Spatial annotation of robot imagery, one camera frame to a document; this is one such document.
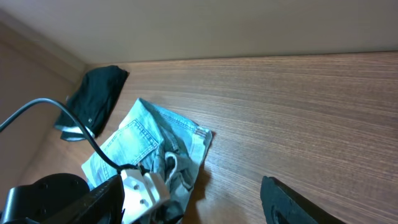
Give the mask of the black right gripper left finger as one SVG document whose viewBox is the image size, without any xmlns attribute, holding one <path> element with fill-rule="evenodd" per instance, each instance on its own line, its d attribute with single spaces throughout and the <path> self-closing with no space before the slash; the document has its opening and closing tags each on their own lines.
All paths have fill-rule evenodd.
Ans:
<svg viewBox="0 0 398 224">
<path fill-rule="evenodd" d="M 43 224 L 121 224 L 123 202 L 123 181 L 118 174 L 46 219 Z"/>
</svg>

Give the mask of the light blue denim shorts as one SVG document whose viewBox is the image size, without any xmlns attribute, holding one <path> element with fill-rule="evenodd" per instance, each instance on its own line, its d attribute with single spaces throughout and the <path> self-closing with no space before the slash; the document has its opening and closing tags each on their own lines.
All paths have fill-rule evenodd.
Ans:
<svg viewBox="0 0 398 224">
<path fill-rule="evenodd" d="M 142 165 L 163 178 L 170 200 L 139 223 L 180 223 L 211 140 L 209 129 L 139 98 L 100 148 L 119 165 Z"/>
</svg>

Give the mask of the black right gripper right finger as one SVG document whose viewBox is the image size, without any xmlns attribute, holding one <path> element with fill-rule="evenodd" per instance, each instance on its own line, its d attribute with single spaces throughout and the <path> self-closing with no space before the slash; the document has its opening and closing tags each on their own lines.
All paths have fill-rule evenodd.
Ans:
<svg viewBox="0 0 398 224">
<path fill-rule="evenodd" d="M 344 224 L 275 177 L 262 178 L 260 197 L 267 224 Z"/>
</svg>

